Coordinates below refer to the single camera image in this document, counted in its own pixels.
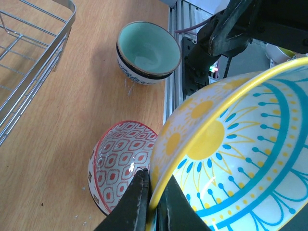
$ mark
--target yellow rim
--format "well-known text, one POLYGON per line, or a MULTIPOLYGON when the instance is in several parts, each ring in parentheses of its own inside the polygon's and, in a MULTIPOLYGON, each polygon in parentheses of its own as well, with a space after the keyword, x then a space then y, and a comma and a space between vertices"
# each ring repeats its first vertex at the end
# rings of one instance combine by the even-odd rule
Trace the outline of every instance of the yellow rim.
POLYGON ((237 90, 235 90, 233 93, 231 93, 224 101, 222 101, 216 109, 214 109, 214 112, 211 115, 208 115, 207 118, 205 118, 205 121, 202 122, 198 126, 198 129, 195 132, 192 132, 192 136, 186 140, 186 142, 183 142, 183 145, 179 148, 178 155, 168 164, 167 170, 163 174, 164 176, 161 177, 159 182, 157 183, 151 200, 149 204, 149 209, 154 210, 159 200, 165 190, 165 187, 167 186, 174 169, 177 167, 181 159, 185 156, 186 153, 198 142, 199 138, 204 134, 205 130, 208 128, 208 126, 219 117, 221 113, 223 113, 228 107, 230 107, 236 100, 238 100, 241 96, 249 92, 252 88, 258 86, 259 84, 265 82, 266 80, 282 73, 287 70, 307 65, 308 64, 308 57, 306 58, 300 58, 295 59, 292 61, 289 61, 287 63, 280 64, 272 69, 269 69, 262 74, 257 75, 256 77, 252 78, 248 82, 241 85, 237 90))

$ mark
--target wooden surface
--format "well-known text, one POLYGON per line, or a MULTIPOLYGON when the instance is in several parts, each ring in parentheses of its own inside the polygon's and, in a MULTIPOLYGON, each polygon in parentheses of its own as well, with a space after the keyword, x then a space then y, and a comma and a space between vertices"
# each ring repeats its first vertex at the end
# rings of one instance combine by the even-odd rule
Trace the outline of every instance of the wooden surface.
MULTIPOLYGON (((53 13, 70 13, 60 12, 63 7, 51 0, 30 2, 39 2, 53 13)), ((159 0, 74 2, 77 17, 58 69, 0 147, 1 231, 94 230, 105 217, 87 183, 95 143, 122 120, 138 120, 157 132, 162 126, 164 83, 134 85, 128 94, 131 82, 125 86, 115 45, 120 29, 129 22, 150 21, 166 28, 168 7, 159 0)), ((17 0, 0 0, 0 9, 50 30, 61 28, 17 0)), ((17 23, 12 26, 29 32, 17 23)), ((0 45, 5 41, 1 32, 0 45)), ((27 46, 16 48, 33 58, 39 56, 27 46)), ((19 70, 30 65, 14 58, 5 61, 19 70)), ((0 69, 1 84, 13 86, 14 76, 0 69)), ((5 93, 0 94, 2 100, 4 97, 5 93)))

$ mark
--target red rim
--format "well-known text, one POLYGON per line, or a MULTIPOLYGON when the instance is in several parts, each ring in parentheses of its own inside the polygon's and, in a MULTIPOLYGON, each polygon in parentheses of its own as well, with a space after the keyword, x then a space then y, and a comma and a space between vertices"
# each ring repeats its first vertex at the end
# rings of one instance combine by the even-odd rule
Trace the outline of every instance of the red rim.
POLYGON ((104 199, 103 199, 102 193, 101 193, 101 191, 99 190, 99 187, 98 187, 98 182, 97 182, 97 177, 96 177, 96 159, 97 159, 97 152, 98 152, 98 150, 99 150, 99 147, 101 146, 102 141, 105 139, 106 135, 108 134, 108 132, 109 132, 111 129, 113 129, 114 127, 116 127, 116 126, 118 126, 118 125, 120 125, 120 124, 124 124, 124 123, 136 123, 136 124, 143 125, 143 126, 147 127, 149 130, 151 130, 151 131, 156 135, 156 137, 157 137, 157 133, 156 133, 155 131, 153 131, 152 128, 150 128, 149 126, 147 126, 147 125, 145 125, 145 124, 143 124, 143 123, 141 123, 141 122, 134 121, 134 120, 125 120, 125 121, 121 121, 121 122, 119 122, 119 123, 117 123, 117 124, 114 124, 112 127, 110 127, 110 128, 102 135, 101 139, 100 139, 99 142, 98 142, 98 145, 97 145, 97 147, 96 147, 95 154, 94 154, 94 166, 93 166, 93 172, 94 172, 94 173, 93 173, 93 174, 94 174, 95 186, 96 186, 96 188, 97 188, 98 195, 99 195, 99 197, 100 197, 100 199, 101 199, 103 205, 105 206, 105 208, 107 209, 107 211, 108 211, 109 213, 111 213, 111 209, 109 208, 109 206, 106 204, 106 202, 105 202, 104 199))

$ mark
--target yellow rimmed bowl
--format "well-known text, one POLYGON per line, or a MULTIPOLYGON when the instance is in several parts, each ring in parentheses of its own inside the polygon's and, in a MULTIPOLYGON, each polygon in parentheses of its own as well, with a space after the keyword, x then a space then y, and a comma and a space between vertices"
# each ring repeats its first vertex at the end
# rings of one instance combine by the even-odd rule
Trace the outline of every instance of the yellow rimmed bowl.
POLYGON ((173 174, 212 230, 280 229, 308 201, 307 118, 308 58, 204 87, 158 135, 150 212, 173 174))

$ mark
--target blue and white bowl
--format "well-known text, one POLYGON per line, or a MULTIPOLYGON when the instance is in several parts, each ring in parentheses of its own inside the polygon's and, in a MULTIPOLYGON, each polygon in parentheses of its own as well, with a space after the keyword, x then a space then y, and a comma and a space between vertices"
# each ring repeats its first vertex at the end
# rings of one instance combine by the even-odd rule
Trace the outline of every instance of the blue and white bowl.
POLYGON ((120 32, 117 61, 124 74, 140 84, 155 84, 169 77, 181 63, 173 36, 148 22, 133 22, 120 32))

